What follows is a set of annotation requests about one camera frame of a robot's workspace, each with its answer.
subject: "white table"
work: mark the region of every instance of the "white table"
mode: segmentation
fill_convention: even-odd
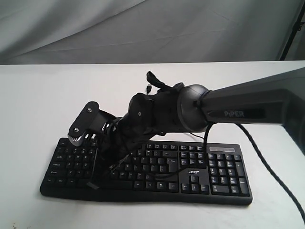
[[[119,204],[46,198],[39,186],[60,137],[90,100],[116,116],[144,92],[148,70],[169,85],[213,90],[305,67],[305,62],[0,66],[0,228],[303,228],[289,196],[235,125],[218,124],[209,142],[241,145],[253,202]],[[280,126],[246,125],[270,166],[305,208],[305,156]],[[158,140],[199,141],[187,134]]]

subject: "black keyboard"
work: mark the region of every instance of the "black keyboard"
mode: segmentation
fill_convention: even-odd
[[[132,152],[97,190],[87,186],[97,145],[61,138],[40,187],[44,196],[107,202],[192,202],[249,205],[252,194],[239,145],[149,141]],[[166,175],[186,167],[178,175]]]

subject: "gray fabric backdrop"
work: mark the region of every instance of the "gray fabric backdrop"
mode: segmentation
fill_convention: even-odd
[[[0,7],[2,64],[276,60],[303,3],[24,0],[20,10],[0,1],[10,9]]]

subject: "acer keyboard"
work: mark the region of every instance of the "acer keyboard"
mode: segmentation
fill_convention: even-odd
[[[87,183],[97,143],[91,139],[74,147],[61,138],[40,192],[47,197],[89,201],[249,205],[252,194],[239,145],[207,146],[206,155],[202,143],[148,141],[94,190]],[[187,169],[166,179],[146,174],[166,175],[182,167]]]

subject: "white tabletop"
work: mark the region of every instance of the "white tabletop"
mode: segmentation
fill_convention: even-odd
[[[214,90],[301,67],[305,61],[0,66],[0,228],[302,228],[292,200],[231,124],[215,125],[209,142],[240,144],[253,194],[248,207],[86,202],[39,193],[59,138],[85,104],[97,101],[100,109],[124,115],[131,97],[144,92],[147,71],[169,85],[198,83]],[[282,127],[245,126],[305,208],[305,156]],[[199,141],[187,134],[154,139]]]

